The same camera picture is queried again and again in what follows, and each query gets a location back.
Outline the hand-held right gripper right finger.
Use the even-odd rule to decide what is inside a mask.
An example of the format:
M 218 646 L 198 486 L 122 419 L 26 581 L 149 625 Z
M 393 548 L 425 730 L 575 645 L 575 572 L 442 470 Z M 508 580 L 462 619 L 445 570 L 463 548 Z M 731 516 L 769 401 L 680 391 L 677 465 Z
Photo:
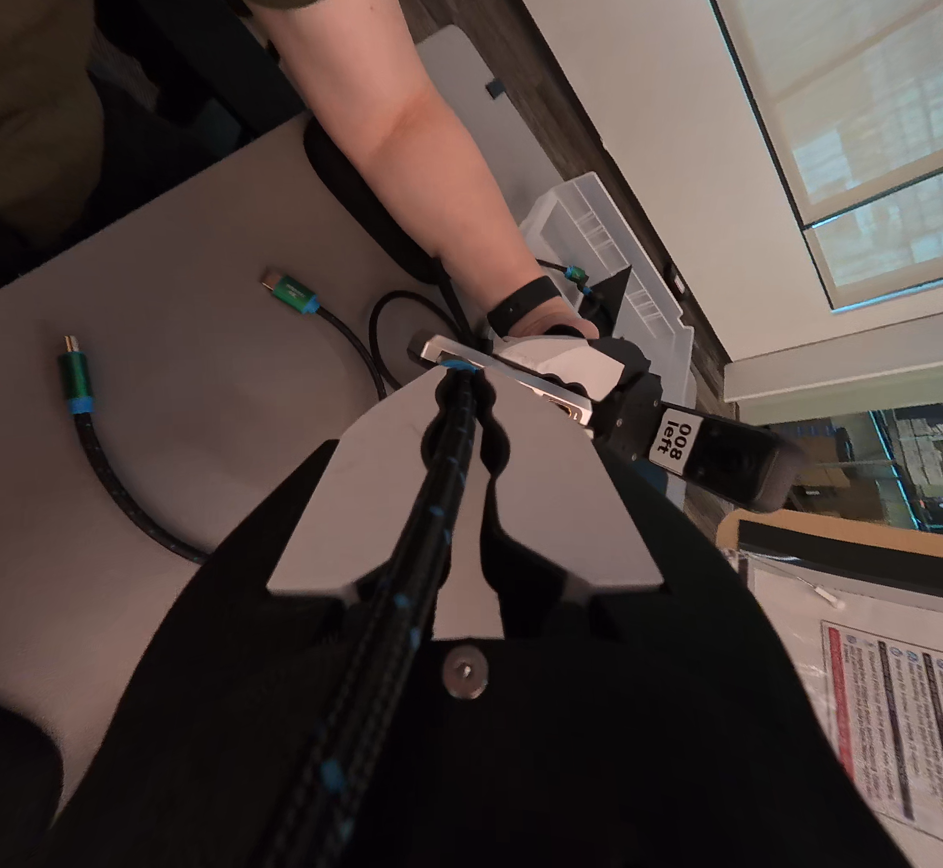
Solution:
M 504 638 L 538 637 L 562 604 L 663 586 L 583 426 L 493 370 L 477 373 L 477 421 L 489 475 L 480 561 Z

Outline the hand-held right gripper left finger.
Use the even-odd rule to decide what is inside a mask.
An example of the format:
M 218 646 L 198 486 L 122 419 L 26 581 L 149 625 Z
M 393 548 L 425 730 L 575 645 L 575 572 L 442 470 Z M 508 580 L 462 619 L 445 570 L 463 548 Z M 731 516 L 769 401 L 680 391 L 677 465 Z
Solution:
M 436 390 L 445 375 L 426 372 L 343 433 L 269 592 L 352 601 L 358 581 L 389 560 L 427 473 L 421 443 L 439 413 Z

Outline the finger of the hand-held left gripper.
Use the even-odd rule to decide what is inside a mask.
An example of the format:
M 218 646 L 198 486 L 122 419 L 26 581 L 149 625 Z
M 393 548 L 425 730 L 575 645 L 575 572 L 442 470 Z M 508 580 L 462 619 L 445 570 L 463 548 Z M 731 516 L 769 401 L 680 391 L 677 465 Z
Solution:
M 572 335 L 536 335 L 496 338 L 494 359 L 538 378 L 573 390 L 578 388 L 590 401 L 601 402 L 620 383 L 622 362 L 595 347 L 600 340 L 587 341 Z

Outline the grey hdmi hub adapter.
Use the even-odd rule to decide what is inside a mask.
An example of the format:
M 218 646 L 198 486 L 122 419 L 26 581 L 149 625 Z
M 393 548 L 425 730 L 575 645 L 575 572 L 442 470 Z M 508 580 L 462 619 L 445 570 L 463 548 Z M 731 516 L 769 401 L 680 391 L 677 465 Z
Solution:
M 379 320 L 384 309 L 393 301 L 407 299 L 422 305 L 440 319 L 448 318 L 445 312 L 435 306 L 426 297 L 407 291 L 393 291 L 387 293 L 373 305 L 368 319 L 368 350 L 371 365 L 380 375 L 380 397 L 388 393 L 388 387 L 393 390 L 402 388 L 402 384 L 395 381 L 392 372 L 381 356 L 379 343 Z M 438 333 L 419 331 L 407 345 L 407 354 L 414 363 L 427 369 L 434 366 L 471 368 L 476 371 L 496 370 L 514 379 L 530 392 L 547 400 L 562 410 L 584 430 L 591 431 L 593 407 L 587 394 L 579 390 L 573 383 L 564 383 L 547 374 L 539 374 L 535 368 L 516 364 L 507 360 L 504 355 L 489 355 L 469 345 L 458 343 Z

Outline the clear plastic bin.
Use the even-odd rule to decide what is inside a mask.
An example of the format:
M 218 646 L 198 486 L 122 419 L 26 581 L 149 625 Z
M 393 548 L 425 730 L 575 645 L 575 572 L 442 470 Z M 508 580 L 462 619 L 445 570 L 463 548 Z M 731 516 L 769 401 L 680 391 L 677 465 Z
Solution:
M 599 177 L 585 174 L 540 196 L 521 230 L 536 258 L 582 269 L 587 285 L 632 266 L 613 336 L 642 351 L 666 402 L 694 408 L 693 328 Z

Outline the person's left hand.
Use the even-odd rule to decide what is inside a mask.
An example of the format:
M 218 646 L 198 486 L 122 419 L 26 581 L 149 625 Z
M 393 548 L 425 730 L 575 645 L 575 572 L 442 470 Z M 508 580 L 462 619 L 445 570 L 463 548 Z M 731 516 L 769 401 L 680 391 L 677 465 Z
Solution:
M 556 296 L 528 311 L 508 333 L 512 338 L 552 335 L 575 335 L 595 340 L 599 338 L 599 331 L 592 322 L 576 314 L 563 298 Z

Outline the black wristband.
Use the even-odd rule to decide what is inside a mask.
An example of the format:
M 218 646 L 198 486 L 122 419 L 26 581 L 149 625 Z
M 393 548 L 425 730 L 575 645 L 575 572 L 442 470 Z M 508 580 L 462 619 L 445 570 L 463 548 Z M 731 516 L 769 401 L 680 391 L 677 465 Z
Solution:
M 488 312 L 489 327 L 496 337 L 505 338 L 520 320 L 556 298 L 560 298 L 559 289 L 549 276 L 531 280 Z

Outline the wooden framed instruction board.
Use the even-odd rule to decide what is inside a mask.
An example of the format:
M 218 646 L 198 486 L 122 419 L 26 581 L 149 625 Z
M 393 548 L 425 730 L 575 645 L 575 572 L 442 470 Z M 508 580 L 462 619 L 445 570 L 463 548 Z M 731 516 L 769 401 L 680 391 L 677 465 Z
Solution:
M 910 865 L 941 866 L 941 537 L 737 510 L 716 542 L 783 642 L 855 789 Z

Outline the paned glass window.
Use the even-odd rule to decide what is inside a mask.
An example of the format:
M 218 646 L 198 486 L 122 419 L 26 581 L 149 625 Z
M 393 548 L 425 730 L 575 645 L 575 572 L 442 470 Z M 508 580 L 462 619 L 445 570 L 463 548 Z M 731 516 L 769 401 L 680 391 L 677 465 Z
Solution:
M 833 311 L 939 287 L 942 0 L 708 0 Z

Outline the black office chair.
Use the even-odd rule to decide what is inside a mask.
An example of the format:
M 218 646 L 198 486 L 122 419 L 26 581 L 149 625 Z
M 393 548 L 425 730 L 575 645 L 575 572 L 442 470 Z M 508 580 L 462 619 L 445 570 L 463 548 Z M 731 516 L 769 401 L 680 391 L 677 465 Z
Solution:
M 102 35 L 157 88 L 156 113 L 195 130 L 208 106 L 241 146 L 305 110 L 276 60 L 226 0 L 94 0 Z

